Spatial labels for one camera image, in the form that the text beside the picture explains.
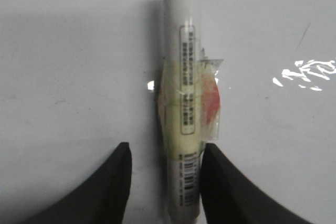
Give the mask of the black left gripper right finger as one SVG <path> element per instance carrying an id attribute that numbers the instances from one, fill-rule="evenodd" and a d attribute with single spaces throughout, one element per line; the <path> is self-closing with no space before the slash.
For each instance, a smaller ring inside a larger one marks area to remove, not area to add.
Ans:
<path id="1" fill-rule="evenodd" d="M 260 190 L 213 143 L 205 146 L 200 191 L 207 223 L 308 223 Z"/>

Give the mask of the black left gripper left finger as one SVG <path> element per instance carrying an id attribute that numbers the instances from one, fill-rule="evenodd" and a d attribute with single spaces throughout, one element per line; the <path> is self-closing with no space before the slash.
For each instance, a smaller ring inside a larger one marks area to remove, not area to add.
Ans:
<path id="1" fill-rule="evenodd" d="M 22 223 L 122 223 L 131 174 L 129 143 L 122 142 L 80 186 Z"/>

